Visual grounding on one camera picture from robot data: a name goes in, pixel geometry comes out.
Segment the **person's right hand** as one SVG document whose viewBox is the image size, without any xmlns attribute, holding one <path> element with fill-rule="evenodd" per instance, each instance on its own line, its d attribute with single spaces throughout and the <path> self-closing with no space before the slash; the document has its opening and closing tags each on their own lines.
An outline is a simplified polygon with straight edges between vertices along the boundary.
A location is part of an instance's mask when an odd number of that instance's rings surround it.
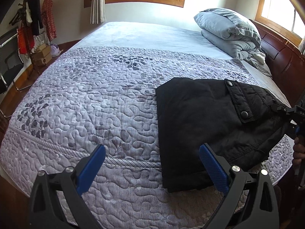
<svg viewBox="0 0 305 229">
<path fill-rule="evenodd" d="M 298 136 L 295 138 L 293 146 L 293 168 L 297 170 L 301 165 L 302 160 L 305 158 L 305 147 L 304 147 L 304 137 Z"/>
</svg>

